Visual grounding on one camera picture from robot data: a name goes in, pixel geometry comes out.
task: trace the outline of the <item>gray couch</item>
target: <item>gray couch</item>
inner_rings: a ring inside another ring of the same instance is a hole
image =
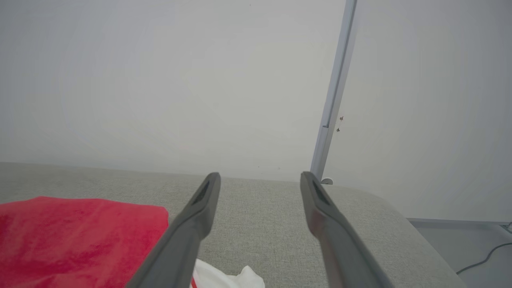
[[[169,222],[204,176],[0,162],[0,203],[36,196],[160,205]],[[325,186],[396,287],[465,287],[392,206],[366,192]],[[199,257],[227,274],[249,265],[267,287],[326,287],[320,247],[306,226],[298,182],[222,178]]]

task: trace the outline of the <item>red cloth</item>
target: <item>red cloth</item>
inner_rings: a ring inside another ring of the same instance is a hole
[[[163,207],[37,197],[0,205],[0,287],[124,287],[167,228]]]

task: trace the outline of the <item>vertical metal pole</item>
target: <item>vertical metal pole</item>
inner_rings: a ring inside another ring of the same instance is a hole
[[[355,6],[356,0],[347,0],[345,3],[342,28],[339,33],[338,47],[336,48],[336,55],[334,57],[329,90],[327,91],[324,113],[322,114],[322,122],[320,123],[320,130],[318,131],[313,161],[311,163],[311,172],[320,180],[324,173],[327,154],[336,124],[336,115],[339,111],[345,81],[347,80],[349,61],[346,61],[346,55],[350,31],[352,30],[354,20]]]

